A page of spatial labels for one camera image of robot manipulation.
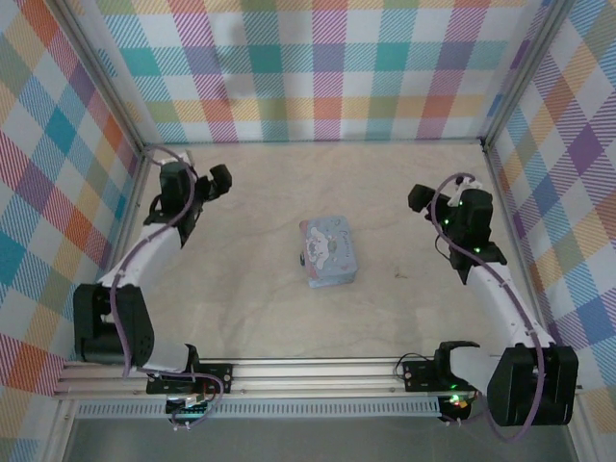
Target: mounting plate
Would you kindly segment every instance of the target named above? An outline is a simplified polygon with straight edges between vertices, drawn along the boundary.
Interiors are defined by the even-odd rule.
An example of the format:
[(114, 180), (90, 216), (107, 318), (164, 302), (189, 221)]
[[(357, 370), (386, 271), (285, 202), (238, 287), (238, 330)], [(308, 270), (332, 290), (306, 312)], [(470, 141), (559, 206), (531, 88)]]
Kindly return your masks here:
[[(224, 393), (231, 392), (231, 383), (233, 382), (232, 364), (197, 363), (194, 365), (193, 370), (195, 373), (208, 373), (218, 377), (224, 384)], [(171, 377), (162, 372), (159, 377), (150, 378), (147, 381), (145, 392), (148, 395), (190, 395), (201, 393), (204, 387), (207, 387), (208, 393), (213, 393), (217, 390), (216, 385), (211, 380), (199, 377), (195, 380), (190, 377)]]
[(434, 361), (406, 361), (402, 363), (404, 390), (406, 392), (473, 392), (468, 384), (448, 388), (439, 381)]

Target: blue tin box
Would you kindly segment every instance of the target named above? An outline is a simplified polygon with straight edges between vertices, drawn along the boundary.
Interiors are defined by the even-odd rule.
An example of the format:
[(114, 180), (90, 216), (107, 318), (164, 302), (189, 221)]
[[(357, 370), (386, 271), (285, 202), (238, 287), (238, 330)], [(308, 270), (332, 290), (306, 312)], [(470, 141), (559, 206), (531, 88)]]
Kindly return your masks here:
[(310, 287), (337, 286), (355, 280), (357, 260), (345, 217), (306, 219), (299, 224), (304, 238), (300, 261)]

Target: vent grille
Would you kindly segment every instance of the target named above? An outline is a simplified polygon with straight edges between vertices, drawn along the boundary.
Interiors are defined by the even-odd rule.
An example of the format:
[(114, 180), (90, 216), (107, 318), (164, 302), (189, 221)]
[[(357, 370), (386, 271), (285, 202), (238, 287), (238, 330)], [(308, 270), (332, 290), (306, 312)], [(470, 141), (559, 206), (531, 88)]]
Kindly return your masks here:
[[(212, 418), (341, 418), (438, 417), (437, 398), (335, 398), (335, 399), (229, 399), (212, 412)], [(160, 399), (82, 401), (78, 419), (148, 419), (165, 416)]]

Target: wire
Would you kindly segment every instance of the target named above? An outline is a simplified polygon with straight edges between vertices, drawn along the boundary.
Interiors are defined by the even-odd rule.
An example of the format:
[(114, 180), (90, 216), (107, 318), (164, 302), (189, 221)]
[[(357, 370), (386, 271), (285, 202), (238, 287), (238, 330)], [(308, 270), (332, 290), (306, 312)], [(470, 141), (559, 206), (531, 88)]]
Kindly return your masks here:
[[(213, 380), (218, 385), (219, 392), (217, 394), (216, 399), (213, 401), (212, 405), (208, 405), (208, 408), (206, 409), (206, 411), (196, 421), (194, 421), (193, 423), (186, 423), (184, 427), (187, 430), (190, 430), (191, 427), (202, 424), (209, 417), (212, 411), (220, 404), (220, 400), (222, 399), (224, 395), (224, 383), (222, 383), (222, 380), (220, 380), (218, 377), (216, 377), (215, 375), (211, 375), (210, 373), (153, 371), (151, 369), (141, 369), (141, 368), (139, 368), (138, 371), (143, 372), (143, 373), (153, 373), (156, 376), (166, 375), (169, 377), (206, 378), (209, 380)], [(175, 428), (178, 428), (178, 422), (175, 421), (175, 416), (177, 415), (178, 412), (179, 412), (179, 409), (171, 414), (171, 422), (175, 425)]]
[(437, 252), (439, 252), (441, 255), (443, 255), (444, 259), (446, 259), (448, 262), (450, 262), (449, 257), (439, 249), (439, 246), (438, 246), (439, 239), (441, 239), (441, 236), (437, 235), (436, 239), (434, 240), (434, 248), (436, 249)]
[(402, 363), (402, 360), (403, 360), (404, 358), (408, 357), (408, 356), (416, 356), (416, 357), (418, 357), (418, 358), (422, 358), (422, 359), (424, 359), (425, 361), (431, 361), (431, 359), (429, 359), (429, 358), (427, 358), (427, 357), (423, 356), (422, 354), (415, 353), (415, 352), (412, 352), (412, 351), (411, 351), (410, 353), (403, 354), (402, 356), (400, 356), (400, 359), (398, 359), (398, 362), (397, 362), (397, 363), (396, 363), (396, 365), (394, 366), (394, 375), (395, 375), (397, 378), (399, 378), (400, 380), (404, 380), (404, 377), (398, 373), (398, 368), (400, 367), (400, 364)]
[[(157, 144), (151, 144), (149, 146), (145, 147), (145, 151), (143, 152), (145, 154), (145, 157), (147, 157), (147, 159), (149, 160), (149, 162), (151, 162), (152, 164), (154, 164), (156, 167), (162, 167), (165, 162), (163, 161), (157, 161), (156, 159), (154, 159), (154, 156), (152, 156), (151, 154), (148, 154), (148, 150), (154, 150), (154, 149), (161, 149), (162, 151), (165, 151), (167, 154), (170, 154), (169, 151), (164, 150), (163, 146), (157, 145)], [(178, 160), (177, 155), (173, 155), (171, 154), (171, 156), (173, 156), (173, 159), (175, 159), (176, 161)], [(191, 166), (190, 164), (188, 164), (188, 168), (189, 170), (194, 174), (194, 176), (196, 176), (198, 178), (199, 174), (196, 172), (196, 170), (194, 169), (193, 166)]]
[[(526, 310), (522, 306), (521, 301), (516, 297), (515, 293), (509, 287), (507, 282), (502, 278), (502, 276), (500, 274), (498, 274), (486, 262), (484, 262), (483, 260), (481, 260), (479, 257), (474, 255), (473, 253), (469, 252), (465, 248), (462, 248), (461, 246), (456, 244), (454, 241), (452, 241), (445, 234), (445, 232), (441, 228), (441, 225), (439, 224), (439, 222), (436, 219), (436, 199), (439, 197), (439, 194), (445, 188), (446, 185), (448, 185), (451, 181), (455, 180), (456, 178), (458, 178), (460, 176), (461, 177), (471, 178), (471, 180), (473, 180), (473, 181), (475, 180), (475, 176), (471, 175), (470, 173), (455, 173), (455, 174), (451, 175), (450, 177), (448, 177), (443, 183), (441, 183), (441, 185), (434, 192), (434, 196), (432, 197), (432, 200), (430, 201), (430, 204), (429, 204), (430, 205), (430, 216), (431, 216), (431, 219), (432, 219), (432, 224), (434, 225), (434, 228), (436, 229), (436, 232), (443, 239), (443, 241), (445, 241), (449, 245), (449, 247), (452, 247), (453, 249), (455, 249), (458, 252), (460, 252), (462, 255), (464, 255), (464, 256), (470, 258), (471, 260), (473, 260), (474, 262), (478, 263), (482, 268), (484, 268), (486, 271), (488, 271), (490, 273), (490, 275), (497, 280), (499, 285), (507, 292), (507, 295), (509, 296), (509, 298), (511, 299), (511, 301), (515, 305), (516, 310), (518, 311), (518, 313), (520, 314), (520, 317), (524, 321), (525, 327), (528, 330), (528, 334), (530, 335), (530, 339), (532, 340), (532, 342), (533, 342), (533, 344), (535, 346), (535, 349), (537, 351), (537, 370), (538, 370), (538, 373), (537, 373), (537, 388), (535, 390), (535, 395), (533, 397), (532, 404), (530, 405), (530, 410), (528, 411), (528, 415), (526, 416), (526, 420), (525, 420), (524, 424), (522, 425), (522, 429), (518, 433), (516, 433), (512, 437), (505, 437), (505, 436), (503, 436), (499, 432), (499, 430), (497, 428), (497, 423), (495, 422), (494, 417), (492, 416), (492, 413), (490, 412), (489, 408), (487, 407), (487, 403), (485, 403), (485, 399), (484, 398), (481, 399), (481, 401), (483, 401), (484, 405), (486, 406), (485, 414), (487, 415), (487, 418), (488, 418), (488, 424), (490, 425), (492, 430), (495, 432), (497, 437), (501, 441), (504, 441), (505, 443), (514, 443), (514, 442), (520, 441), (520, 439), (522, 439), (522, 437), (524, 435), (526, 435), (526, 433), (528, 432), (528, 430), (532, 426), (532, 422), (534, 421), (535, 417), (537, 416), (537, 412), (539, 411), (539, 405), (541, 403), (541, 396), (543, 395), (543, 388), (544, 388), (544, 384), (545, 384), (545, 380), (546, 380), (546, 377), (545, 377), (545, 372), (546, 372), (545, 358), (544, 358), (544, 355), (543, 355), (543, 349), (541, 348), (541, 342), (539, 341), (539, 337), (537, 336), (537, 333), (534, 331), (534, 328), (532, 326), (532, 322), (530, 321), (530, 318), (528, 317), (528, 314), (526, 313)], [(473, 418), (470, 418), (470, 419), (466, 420), (466, 422), (468, 423), (468, 422), (474, 420), (477, 417), (478, 416), (474, 416)]]
[[(216, 387), (214, 387), (214, 393), (212, 394), (212, 397), (209, 399), (205, 399), (207, 402), (212, 402), (214, 400), (214, 398), (217, 395), (217, 391), (216, 391)], [(203, 386), (203, 396), (207, 397), (208, 396), (208, 384), (207, 382), (205, 382), (204, 386)]]

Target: metal bracket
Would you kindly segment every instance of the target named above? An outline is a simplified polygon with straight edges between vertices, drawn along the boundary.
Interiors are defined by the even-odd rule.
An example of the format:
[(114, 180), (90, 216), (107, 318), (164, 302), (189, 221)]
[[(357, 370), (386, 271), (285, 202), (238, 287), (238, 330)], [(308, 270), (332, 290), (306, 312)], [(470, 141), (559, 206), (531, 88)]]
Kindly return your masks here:
[[(204, 365), (233, 363), (231, 392), (224, 400), (247, 398), (406, 398), (404, 382), (393, 374), (398, 358), (203, 360)], [(60, 399), (154, 398), (145, 392), (149, 376), (121, 366), (67, 363), (56, 389)], [(425, 388), (416, 394), (425, 397)], [(440, 388), (431, 396), (450, 397)]]
[(560, 26), (562, 26), (575, 3), (576, 0), (552, 2), (550, 10), (539, 28), (539, 33), (528, 47), (528, 52), (523, 57), (515, 80), (501, 101), (497, 113), (494, 115), (492, 123), (486, 132), (485, 139), (481, 142), (482, 145), (487, 146), (488, 151), (491, 151), (494, 147), (496, 140), (509, 121), (520, 99), (522, 99), (528, 84), (548, 53), (548, 49), (556, 34), (560, 31)]
[[(197, 363), (193, 372), (208, 373), (219, 378), (224, 384), (224, 393), (231, 393), (232, 364)], [(203, 393), (204, 390), (211, 393), (218, 392), (216, 385), (211, 380), (200, 377), (171, 377), (165, 375), (164, 372), (161, 372), (158, 377), (150, 377), (145, 387), (145, 392), (148, 395), (191, 395)]]
[(417, 392), (473, 392), (475, 388), (468, 384), (456, 384), (448, 388), (439, 380), (434, 361), (406, 361), (402, 363), (404, 390), (407, 393)]

